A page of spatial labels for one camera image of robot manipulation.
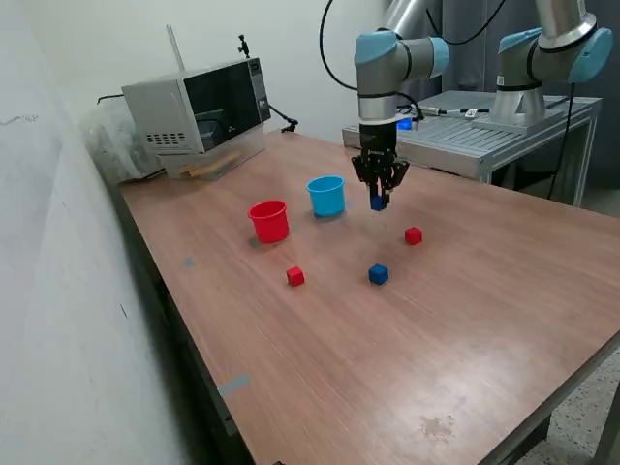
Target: red cube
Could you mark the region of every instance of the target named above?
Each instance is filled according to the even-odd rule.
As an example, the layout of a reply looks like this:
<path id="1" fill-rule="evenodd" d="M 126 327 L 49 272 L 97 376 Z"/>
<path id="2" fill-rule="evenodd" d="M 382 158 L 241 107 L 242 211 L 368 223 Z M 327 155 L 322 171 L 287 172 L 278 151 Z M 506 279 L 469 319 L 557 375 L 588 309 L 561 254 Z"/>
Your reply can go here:
<path id="1" fill-rule="evenodd" d="M 299 266 L 289 269 L 287 271 L 287 278 L 289 278 L 289 284 L 294 288 L 299 286 L 300 284 L 303 284 L 305 281 L 303 277 L 303 271 L 301 271 L 301 268 Z"/>
<path id="2" fill-rule="evenodd" d="M 405 240 L 409 245 L 416 245 L 422 242 L 422 231 L 418 228 L 409 228 L 405 231 Z"/>

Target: blue block in gripper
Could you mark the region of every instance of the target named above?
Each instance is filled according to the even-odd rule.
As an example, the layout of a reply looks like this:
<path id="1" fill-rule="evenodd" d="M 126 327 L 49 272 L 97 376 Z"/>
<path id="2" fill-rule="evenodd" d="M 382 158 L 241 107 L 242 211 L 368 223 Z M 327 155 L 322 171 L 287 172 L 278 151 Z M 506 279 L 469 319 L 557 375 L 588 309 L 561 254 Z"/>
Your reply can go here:
<path id="1" fill-rule="evenodd" d="M 370 208 L 375 211 L 381 211 L 384 210 L 386 206 L 382 202 L 381 197 L 373 196 L 370 198 Z"/>
<path id="2" fill-rule="evenodd" d="M 388 268 L 382 264 L 375 264 L 368 270 L 368 279 L 371 283 L 381 286 L 389 279 Z"/>

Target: plastic bag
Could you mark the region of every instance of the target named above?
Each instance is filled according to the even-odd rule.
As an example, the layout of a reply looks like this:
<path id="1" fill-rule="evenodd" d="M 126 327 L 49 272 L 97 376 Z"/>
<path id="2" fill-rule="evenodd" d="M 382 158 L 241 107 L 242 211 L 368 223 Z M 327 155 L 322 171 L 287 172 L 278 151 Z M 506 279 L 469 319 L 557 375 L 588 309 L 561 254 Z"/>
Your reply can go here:
<path id="1" fill-rule="evenodd" d="M 140 143 L 125 99 L 103 100 L 80 124 L 86 148 L 107 182 L 142 179 L 162 169 Z"/>

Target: blue cup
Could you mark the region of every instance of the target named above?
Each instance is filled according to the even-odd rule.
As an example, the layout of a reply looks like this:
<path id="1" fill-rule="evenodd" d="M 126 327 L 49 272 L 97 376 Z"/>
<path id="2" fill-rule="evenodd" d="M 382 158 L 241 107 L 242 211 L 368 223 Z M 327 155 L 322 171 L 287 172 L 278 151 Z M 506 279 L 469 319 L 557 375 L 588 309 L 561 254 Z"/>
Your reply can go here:
<path id="1" fill-rule="evenodd" d="M 312 208 L 317 216 L 334 216 L 345 211 L 345 180 L 340 176 L 323 176 L 310 181 Z"/>

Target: small block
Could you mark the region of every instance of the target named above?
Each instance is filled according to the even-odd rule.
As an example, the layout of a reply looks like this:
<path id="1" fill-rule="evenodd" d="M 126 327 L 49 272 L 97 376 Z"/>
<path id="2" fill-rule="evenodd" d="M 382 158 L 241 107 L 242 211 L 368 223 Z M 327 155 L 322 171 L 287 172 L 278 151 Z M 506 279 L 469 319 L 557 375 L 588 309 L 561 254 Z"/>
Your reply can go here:
<path id="1" fill-rule="evenodd" d="M 368 270 L 368 279 L 371 283 L 381 286 L 389 279 L 389 271 L 382 264 L 375 264 Z"/>
<path id="2" fill-rule="evenodd" d="M 400 129 L 401 131 L 411 131 L 411 118 L 401 119 L 396 123 L 396 129 Z"/>
<path id="3" fill-rule="evenodd" d="M 405 231 L 405 240 L 409 245 L 416 245 L 422 242 L 422 231 L 418 228 L 409 228 Z"/>
<path id="4" fill-rule="evenodd" d="M 287 278 L 289 278 L 289 284 L 294 288 L 305 282 L 303 271 L 301 271 L 299 266 L 289 269 L 287 271 Z"/>
<path id="5" fill-rule="evenodd" d="M 384 205 L 383 201 L 381 200 L 381 197 L 374 196 L 374 197 L 370 198 L 370 208 L 375 210 L 375 211 L 381 211 L 381 210 L 385 210 L 386 206 Z"/>

